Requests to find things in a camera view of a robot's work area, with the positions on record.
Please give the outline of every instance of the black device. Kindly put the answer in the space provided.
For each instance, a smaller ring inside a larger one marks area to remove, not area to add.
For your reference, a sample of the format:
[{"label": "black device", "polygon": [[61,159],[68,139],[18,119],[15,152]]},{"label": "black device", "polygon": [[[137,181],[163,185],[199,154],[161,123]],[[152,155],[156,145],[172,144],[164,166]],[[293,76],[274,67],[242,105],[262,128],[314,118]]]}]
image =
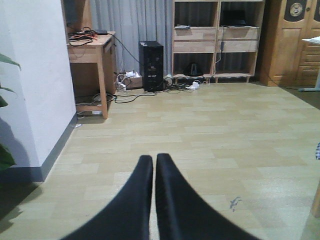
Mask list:
[{"label": "black device", "polygon": [[107,30],[103,30],[103,29],[98,29],[98,30],[94,30],[96,32],[96,34],[98,35],[108,35]]},{"label": "black device", "polygon": [[[319,22],[319,1],[317,2],[317,9],[314,12],[314,20]],[[285,6],[284,19],[288,22],[298,22],[305,18],[305,12],[307,8],[306,0],[287,0]]]},{"label": "black device", "polygon": [[224,10],[221,25],[226,27],[243,27],[247,25],[246,13],[243,10]]},{"label": "black device", "polygon": [[138,48],[143,89],[147,92],[164,90],[164,46],[157,41],[140,41]]}]

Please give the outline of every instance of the floor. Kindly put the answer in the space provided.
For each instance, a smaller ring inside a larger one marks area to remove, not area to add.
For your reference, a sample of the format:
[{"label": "floor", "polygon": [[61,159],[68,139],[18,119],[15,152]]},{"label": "floor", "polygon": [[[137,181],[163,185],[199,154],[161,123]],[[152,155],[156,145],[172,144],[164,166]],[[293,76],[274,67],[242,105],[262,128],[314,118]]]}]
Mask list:
[{"label": "floor", "polygon": [[[1,190],[1,240],[61,238],[113,198],[140,155],[163,152],[246,231],[263,240],[320,239],[320,218],[310,215],[320,179],[320,110],[285,89],[202,84],[112,103],[106,121],[79,123],[45,182]],[[154,204],[151,212],[151,239],[158,240]]]},{"label": "floor", "polygon": [[320,110],[320,91],[298,91],[299,87],[282,87],[282,89]]}]

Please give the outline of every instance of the desk leg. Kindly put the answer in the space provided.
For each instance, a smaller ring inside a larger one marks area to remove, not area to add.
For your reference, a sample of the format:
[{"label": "desk leg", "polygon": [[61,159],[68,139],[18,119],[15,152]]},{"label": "desk leg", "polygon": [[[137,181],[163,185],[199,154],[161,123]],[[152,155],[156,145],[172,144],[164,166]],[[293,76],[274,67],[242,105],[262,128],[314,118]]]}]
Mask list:
[{"label": "desk leg", "polygon": [[318,72],[318,77],[316,78],[314,87],[299,88],[298,91],[299,92],[319,92],[320,91],[320,70]]},{"label": "desk leg", "polygon": [[99,78],[99,88],[101,96],[101,108],[102,108],[102,117],[104,119],[108,118],[108,105],[107,105],[107,96],[106,96],[106,84],[105,84],[105,72],[103,66],[103,49],[101,47],[96,48],[96,55],[98,57],[97,69],[98,69],[98,78]]},{"label": "desk leg", "polygon": [[315,218],[320,218],[320,181],[319,181],[318,189],[316,190],[316,193],[314,196],[313,204],[311,207],[311,214]]}]

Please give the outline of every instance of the plant leaf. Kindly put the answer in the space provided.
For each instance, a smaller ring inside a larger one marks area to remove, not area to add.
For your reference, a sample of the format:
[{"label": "plant leaf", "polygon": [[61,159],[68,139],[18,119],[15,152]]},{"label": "plant leaf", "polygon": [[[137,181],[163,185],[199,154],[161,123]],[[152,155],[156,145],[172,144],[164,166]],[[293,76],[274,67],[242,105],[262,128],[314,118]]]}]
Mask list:
[{"label": "plant leaf", "polygon": [[8,103],[0,96],[0,108],[8,106]]},{"label": "plant leaf", "polygon": [[7,88],[7,87],[0,86],[0,89],[7,90],[9,92],[15,93],[15,91],[13,91],[13,90],[11,90],[10,88]]},{"label": "plant leaf", "polygon": [[0,172],[15,164],[11,153],[0,143]]},{"label": "plant leaf", "polygon": [[3,55],[2,53],[0,53],[0,62],[17,65],[21,71],[21,66],[19,63],[13,61],[10,57]]}]

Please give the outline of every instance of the box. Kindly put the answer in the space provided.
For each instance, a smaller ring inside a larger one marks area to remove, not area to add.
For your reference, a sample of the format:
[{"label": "box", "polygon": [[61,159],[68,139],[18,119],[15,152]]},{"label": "box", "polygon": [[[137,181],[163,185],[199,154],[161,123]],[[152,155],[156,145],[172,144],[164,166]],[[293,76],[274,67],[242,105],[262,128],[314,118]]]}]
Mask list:
[{"label": "box", "polygon": [[136,73],[136,77],[127,77],[124,79],[123,84],[126,85],[126,89],[142,89],[142,76]]}]

